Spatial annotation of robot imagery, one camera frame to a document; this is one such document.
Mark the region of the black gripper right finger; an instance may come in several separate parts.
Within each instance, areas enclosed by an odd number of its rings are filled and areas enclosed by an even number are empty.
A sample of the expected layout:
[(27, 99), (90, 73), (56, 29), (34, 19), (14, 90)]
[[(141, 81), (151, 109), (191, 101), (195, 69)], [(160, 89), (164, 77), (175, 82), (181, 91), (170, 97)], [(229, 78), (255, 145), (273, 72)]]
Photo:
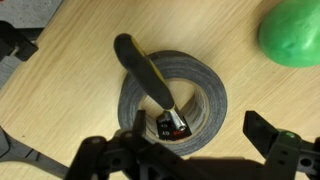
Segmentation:
[(247, 111), (244, 117), (243, 133), (259, 153), (266, 157), (279, 131), (256, 111)]

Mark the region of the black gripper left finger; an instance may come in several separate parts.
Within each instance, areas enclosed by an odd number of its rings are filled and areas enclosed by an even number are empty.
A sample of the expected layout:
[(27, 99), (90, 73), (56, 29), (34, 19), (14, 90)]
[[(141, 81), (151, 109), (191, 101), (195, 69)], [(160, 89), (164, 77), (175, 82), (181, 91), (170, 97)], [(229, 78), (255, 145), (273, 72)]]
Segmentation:
[(146, 111), (138, 110), (134, 120), (132, 130), (140, 135), (144, 135), (146, 132)]

